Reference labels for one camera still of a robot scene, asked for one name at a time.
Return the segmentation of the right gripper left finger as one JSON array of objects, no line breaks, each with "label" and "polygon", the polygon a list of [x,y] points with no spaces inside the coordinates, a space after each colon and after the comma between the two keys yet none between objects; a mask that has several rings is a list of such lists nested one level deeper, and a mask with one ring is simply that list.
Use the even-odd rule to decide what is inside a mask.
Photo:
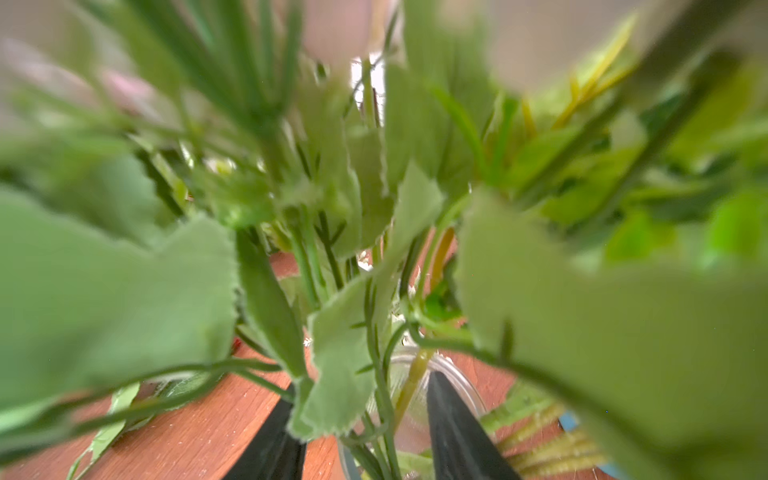
[{"label": "right gripper left finger", "polygon": [[293,405],[280,399],[224,480],[300,480],[307,445],[287,430]]}]

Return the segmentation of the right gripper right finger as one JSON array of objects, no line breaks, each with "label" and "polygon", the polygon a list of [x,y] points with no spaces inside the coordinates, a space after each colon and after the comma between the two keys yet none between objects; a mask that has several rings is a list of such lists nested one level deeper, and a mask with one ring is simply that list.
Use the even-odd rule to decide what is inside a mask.
[{"label": "right gripper right finger", "polygon": [[441,372],[429,377],[427,411],[436,479],[521,479]]}]

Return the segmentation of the clear glass vase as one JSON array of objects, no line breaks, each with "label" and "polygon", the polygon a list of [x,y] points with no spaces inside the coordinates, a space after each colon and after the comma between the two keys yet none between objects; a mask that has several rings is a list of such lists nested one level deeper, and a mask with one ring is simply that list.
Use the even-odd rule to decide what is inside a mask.
[{"label": "clear glass vase", "polygon": [[[416,359],[418,349],[416,347],[399,347],[391,360],[390,386],[395,397],[399,395],[405,386],[409,369]],[[433,468],[430,465],[429,450],[431,447],[430,430],[427,413],[427,384],[429,377],[434,372],[444,374],[456,390],[459,397],[468,406],[476,418],[487,413],[487,408],[475,385],[458,368],[454,362],[439,353],[435,354],[428,363],[425,375],[417,382],[415,393],[407,407],[404,418],[394,435],[402,479],[434,479]],[[331,479],[372,479],[364,472],[362,466],[353,458],[346,447],[337,442],[339,463]],[[413,468],[417,455],[425,456],[428,461],[421,462],[424,466]]]}]

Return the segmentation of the white lilac bouquet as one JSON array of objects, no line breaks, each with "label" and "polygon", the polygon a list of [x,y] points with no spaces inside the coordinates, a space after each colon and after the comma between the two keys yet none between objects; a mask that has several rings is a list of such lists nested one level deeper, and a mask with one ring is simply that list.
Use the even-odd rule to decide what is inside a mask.
[{"label": "white lilac bouquet", "polygon": [[444,192],[350,66],[380,1],[1,5],[1,463],[237,376],[400,474],[389,391]]}]

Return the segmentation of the white ranunculus flower stem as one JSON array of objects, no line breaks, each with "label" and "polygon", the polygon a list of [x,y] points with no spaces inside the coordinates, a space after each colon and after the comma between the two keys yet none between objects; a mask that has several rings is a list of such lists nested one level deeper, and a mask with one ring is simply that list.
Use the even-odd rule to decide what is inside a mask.
[{"label": "white ranunculus flower stem", "polygon": [[404,1],[392,167],[457,208],[466,330],[631,479],[767,475],[767,5]]}]

